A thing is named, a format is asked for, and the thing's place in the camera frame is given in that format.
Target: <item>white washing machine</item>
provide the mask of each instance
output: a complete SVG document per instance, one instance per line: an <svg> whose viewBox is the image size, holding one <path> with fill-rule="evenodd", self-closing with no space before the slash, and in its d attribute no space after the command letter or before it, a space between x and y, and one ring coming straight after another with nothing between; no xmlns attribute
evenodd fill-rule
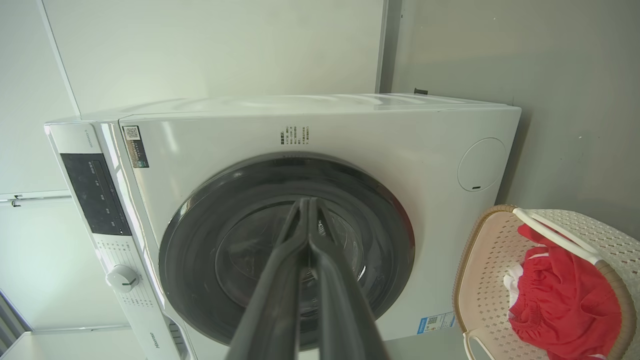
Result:
<svg viewBox="0 0 640 360"><path fill-rule="evenodd" d="M520 111L414 94L177 99L45 130L148 359L203 360L223 359L300 196L325 199L384 340L452 326L458 261ZM302 349L317 344L315 294L308 274Z"/></svg>

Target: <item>washer door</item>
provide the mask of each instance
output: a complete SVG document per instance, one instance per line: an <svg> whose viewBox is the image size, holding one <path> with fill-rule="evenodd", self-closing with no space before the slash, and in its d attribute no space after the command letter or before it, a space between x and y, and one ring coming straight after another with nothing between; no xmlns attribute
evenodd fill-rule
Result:
<svg viewBox="0 0 640 360"><path fill-rule="evenodd" d="M190 326L231 342L291 205L302 196L324 199L374 316L393 304L415 255L411 223L398 200L339 160L272 154L214 176L169 223L160 246L160 281ZM317 346L316 295L309 272L300 302L301 349Z"/></svg>

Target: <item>laundry basket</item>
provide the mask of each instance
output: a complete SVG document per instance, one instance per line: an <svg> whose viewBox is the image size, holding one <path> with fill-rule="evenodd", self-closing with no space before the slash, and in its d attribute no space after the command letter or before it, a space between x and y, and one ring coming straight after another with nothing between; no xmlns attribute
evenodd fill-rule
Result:
<svg viewBox="0 0 640 360"><path fill-rule="evenodd" d="M475 359L469 343L475 339L494 360L547 359L546 351L518 338L507 318L509 291L503 277L533 247L517 232L522 224L594 264L606 277L622 312L620 335L607 359L640 359L640 242L572 211L508 205L494 206L478 219L458 268L453 302L468 358Z"/></svg>

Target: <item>control panel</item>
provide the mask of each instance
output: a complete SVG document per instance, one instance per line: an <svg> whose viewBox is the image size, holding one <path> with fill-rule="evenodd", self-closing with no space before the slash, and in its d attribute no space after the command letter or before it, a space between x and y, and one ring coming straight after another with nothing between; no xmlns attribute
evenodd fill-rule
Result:
<svg viewBox="0 0 640 360"><path fill-rule="evenodd" d="M94 234L130 236L103 154L60 154L86 221Z"/></svg>
<svg viewBox="0 0 640 360"><path fill-rule="evenodd" d="M126 306L153 307L156 304L156 297L149 282L145 280L146 277L143 276L144 268L132 238L121 236L95 236L94 238L101 260L108 270L107 283L116 291L122 302ZM114 286L112 281L119 282Z"/></svg>

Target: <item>red clothing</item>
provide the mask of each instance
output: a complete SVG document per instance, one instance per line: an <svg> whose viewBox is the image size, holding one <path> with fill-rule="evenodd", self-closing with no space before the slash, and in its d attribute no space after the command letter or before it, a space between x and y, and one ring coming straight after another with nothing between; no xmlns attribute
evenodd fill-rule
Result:
<svg viewBox="0 0 640 360"><path fill-rule="evenodd" d="M528 225L518 233L546 247L527 251L520 294L509 319L518 337L545 349L551 360L607 356L620 332L618 299L588 261L564 250ZM548 252L548 257L532 258Z"/></svg>

